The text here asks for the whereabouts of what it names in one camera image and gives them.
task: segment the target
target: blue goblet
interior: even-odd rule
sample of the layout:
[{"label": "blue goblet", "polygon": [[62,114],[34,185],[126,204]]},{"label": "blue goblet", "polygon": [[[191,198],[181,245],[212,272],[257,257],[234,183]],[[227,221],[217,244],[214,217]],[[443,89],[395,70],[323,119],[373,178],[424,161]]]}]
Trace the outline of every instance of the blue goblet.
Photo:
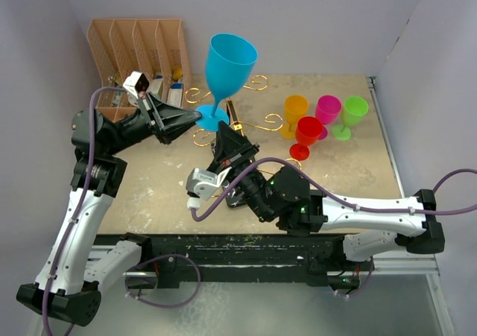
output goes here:
[{"label": "blue goblet", "polygon": [[227,114],[218,108],[218,103],[236,94],[243,87],[257,57],[255,47],[235,34],[220,33],[211,38],[206,61],[206,81],[214,95],[214,104],[197,108],[197,111],[202,113],[197,125],[216,132],[218,122],[229,123]]}]

